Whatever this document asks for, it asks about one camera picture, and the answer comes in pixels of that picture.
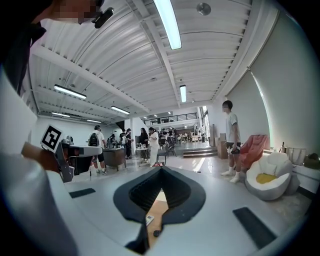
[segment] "counter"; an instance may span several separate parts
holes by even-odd
[[[125,148],[108,148],[103,149],[104,163],[106,166],[116,167],[116,171],[119,171],[119,165],[126,164],[126,149]]]

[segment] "black backpack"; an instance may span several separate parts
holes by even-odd
[[[99,139],[98,139],[98,136],[95,132],[90,135],[88,146],[90,146],[90,147],[98,147],[99,146]]]

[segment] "railing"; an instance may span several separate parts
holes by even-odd
[[[186,121],[191,119],[197,119],[197,113],[189,113],[189,114],[180,114],[180,115],[173,115],[173,116],[166,116],[161,118],[155,118],[150,120],[144,120],[144,124],[146,126],[153,126],[158,124],[166,124],[178,121]]]

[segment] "woman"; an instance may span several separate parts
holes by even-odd
[[[140,135],[140,138],[139,138],[140,139],[140,143],[142,145],[145,145],[146,148],[148,148],[148,146],[149,146],[149,136],[148,136],[148,134],[146,132],[146,129],[145,128],[141,128],[140,130],[141,130],[141,135]],[[148,163],[149,150],[146,150],[145,152],[146,152],[146,155],[145,155],[146,158],[144,159],[144,162]]]
[[[159,135],[152,127],[149,128],[150,133],[150,167],[152,167],[157,161],[158,149],[159,149]]]

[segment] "glossy floor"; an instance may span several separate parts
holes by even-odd
[[[201,172],[199,175],[206,175],[208,177],[215,177],[217,179],[223,179],[229,181],[232,177],[223,177],[221,173],[228,170],[228,160],[227,159],[220,159],[217,156],[213,157],[203,157],[203,158],[183,158],[183,150],[190,149],[190,148],[201,148],[202,145],[199,145],[201,142],[194,142],[194,143],[182,143],[176,145],[176,155],[177,157],[173,156],[172,154],[169,155],[169,158],[166,159],[166,165],[168,167],[176,167],[180,169],[184,169],[186,171],[191,172]],[[164,156],[160,156],[160,162],[164,162]],[[147,168],[149,165],[143,163],[140,165],[140,159],[135,156],[131,160],[127,160],[127,167],[125,168],[124,165],[119,168],[119,172],[117,172],[116,168],[109,167],[109,172],[107,174],[96,174],[93,170],[92,173],[92,180],[95,179],[109,179],[115,175],[121,175],[123,173],[131,173],[131,172],[139,172]],[[234,184],[235,186],[239,186],[242,189],[246,190],[245,186],[245,178],[246,175],[241,173],[240,175],[240,182]],[[73,178],[72,182],[81,182],[81,181],[89,181],[90,180],[90,173],[85,172]],[[300,193],[295,193],[294,195],[286,196],[283,195],[277,200],[268,201],[266,202],[271,208],[277,211],[279,214],[283,216],[283,219],[286,220],[289,224],[295,223],[299,218],[301,218],[307,211],[311,200],[307,197],[303,196]]]

